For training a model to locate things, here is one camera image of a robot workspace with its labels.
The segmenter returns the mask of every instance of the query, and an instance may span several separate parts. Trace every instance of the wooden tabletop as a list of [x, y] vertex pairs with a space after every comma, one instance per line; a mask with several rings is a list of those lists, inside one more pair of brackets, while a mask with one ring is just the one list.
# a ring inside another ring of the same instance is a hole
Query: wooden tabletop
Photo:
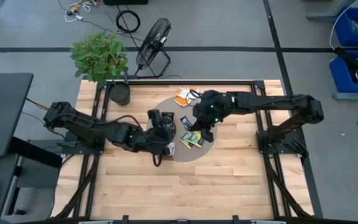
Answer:
[[[266, 80], [265, 86], [267, 95], [283, 95], [280, 80]], [[178, 87], [187, 86], [133, 85], [131, 102], [118, 106], [110, 101], [106, 119], [131, 114], [146, 128], [147, 110], [174, 96]], [[244, 85], [198, 87], [201, 92], [250, 91], [250, 86]], [[96, 84], [82, 81], [76, 102], [78, 111], [91, 114], [95, 88]], [[271, 114], [274, 124], [289, 117], [287, 111]], [[218, 124], [218, 137], [205, 156], [191, 162], [163, 161], [160, 167], [154, 167], [149, 153], [127, 152], [107, 142], [99, 162], [91, 218], [120, 220], [123, 215], [129, 215], [131, 220], [230, 220], [232, 215], [243, 220], [273, 218], [256, 130], [255, 114], [230, 115]], [[77, 189], [82, 157], [74, 156], [62, 167], [52, 216], [62, 210]], [[306, 212], [313, 213], [300, 159], [294, 154], [281, 154], [280, 158], [288, 190]], [[281, 196], [276, 191], [283, 215]]]

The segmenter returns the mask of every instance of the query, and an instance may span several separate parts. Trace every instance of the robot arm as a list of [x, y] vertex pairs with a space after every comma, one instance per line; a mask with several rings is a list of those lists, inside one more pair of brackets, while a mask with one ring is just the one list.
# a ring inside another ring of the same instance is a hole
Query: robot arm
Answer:
[[53, 103], [44, 117], [45, 127], [66, 128], [75, 134], [79, 141], [89, 147], [98, 145], [100, 137], [106, 138], [113, 145], [131, 152], [146, 151], [153, 155], [169, 155], [169, 144], [176, 133], [173, 113], [162, 113], [149, 110], [152, 128], [143, 131], [140, 124], [132, 116], [137, 125], [114, 121], [101, 121], [84, 113], [78, 112], [68, 102]]
[[219, 93], [208, 90], [199, 96], [201, 102], [193, 107], [193, 116], [197, 118], [192, 131], [201, 131], [201, 136], [211, 142], [213, 135], [209, 131], [217, 122], [230, 114], [249, 114], [258, 110], [293, 110], [294, 115], [279, 126], [268, 128], [268, 141], [282, 141], [285, 135], [300, 126], [316, 124], [324, 119], [320, 101], [309, 95], [295, 96], [258, 96], [245, 91]]

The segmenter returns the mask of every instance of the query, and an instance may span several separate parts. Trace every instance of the blue bin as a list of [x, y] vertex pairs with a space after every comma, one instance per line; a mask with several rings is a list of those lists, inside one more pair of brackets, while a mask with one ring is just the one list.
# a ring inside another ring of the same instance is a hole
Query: blue bin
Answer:
[[[354, 58], [358, 58], [358, 51], [348, 50], [346, 52]], [[358, 84], [353, 82], [346, 62], [341, 57], [336, 57], [329, 67], [339, 93], [358, 93]]]
[[335, 31], [343, 46], [358, 47], [358, 33], [353, 30], [350, 19], [358, 21], [358, 8], [348, 9], [337, 21]]

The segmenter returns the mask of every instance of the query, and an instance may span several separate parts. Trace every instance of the green leaves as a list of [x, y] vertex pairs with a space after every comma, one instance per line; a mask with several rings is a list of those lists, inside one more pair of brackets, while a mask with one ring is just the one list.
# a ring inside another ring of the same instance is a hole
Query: green leaves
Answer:
[[73, 43], [70, 49], [70, 57], [78, 68], [75, 77], [85, 73], [91, 82], [119, 77], [121, 72], [128, 71], [128, 59], [124, 51], [124, 44], [113, 35], [106, 35], [105, 32], [88, 35]]

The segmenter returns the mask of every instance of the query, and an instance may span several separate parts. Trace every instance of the concrete floor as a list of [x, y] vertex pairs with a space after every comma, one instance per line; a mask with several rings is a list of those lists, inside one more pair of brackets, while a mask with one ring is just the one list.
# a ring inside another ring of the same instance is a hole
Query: concrete floor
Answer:
[[[64, 6], [74, 0], [61, 0]], [[282, 47], [329, 47], [332, 21], [308, 21], [307, 12], [335, 8], [340, 0], [270, 0], [277, 34]], [[106, 6], [115, 17], [117, 9]], [[146, 6], [129, 6], [139, 14], [142, 25], [135, 37], [144, 38], [160, 17], [169, 18], [172, 31], [166, 46], [274, 47], [261, 0], [150, 0]], [[87, 21], [117, 30], [103, 8], [82, 13]], [[0, 10], [0, 47], [70, 47], [97, 27], [83, 22], [66, 23], [57, 1], [6, 0]], [[130, 39], [119, 36], [125, 45]], [[334, 36], [333, 44], [337, 45]], [[34, 80], [29, 98], [50, 104], [75, 103], [80, 79], [74, 77], [74, 63], [66, 52], [0, 53], [0, 72], [31, 72]], [[274, 52], [169, 52], [172, 63], [165, 75], [183, 78], [281, 79]], [[358, 220], [358, 101], [334, 101], [336, 88], [329, 70], [331, 53], [284, 53], [294, 93], [306, 93], [323, 104], [326, 119], [306, 125], [314, 179], [325, 218]], [[135, 53], [129, 54], [130, 73], [136, 69]], [[161, 69], [156, 58], [153, 69]], [[24, 111], [41, 118], [33, 105]], [[21, 139], [56, 139], [34, 118], [21, 116], [15, 135]], [[23, 217], [5, 217], [12, 223], [46, 218], [51, 206], [51, 189], [27, 189], [18, 207]]]

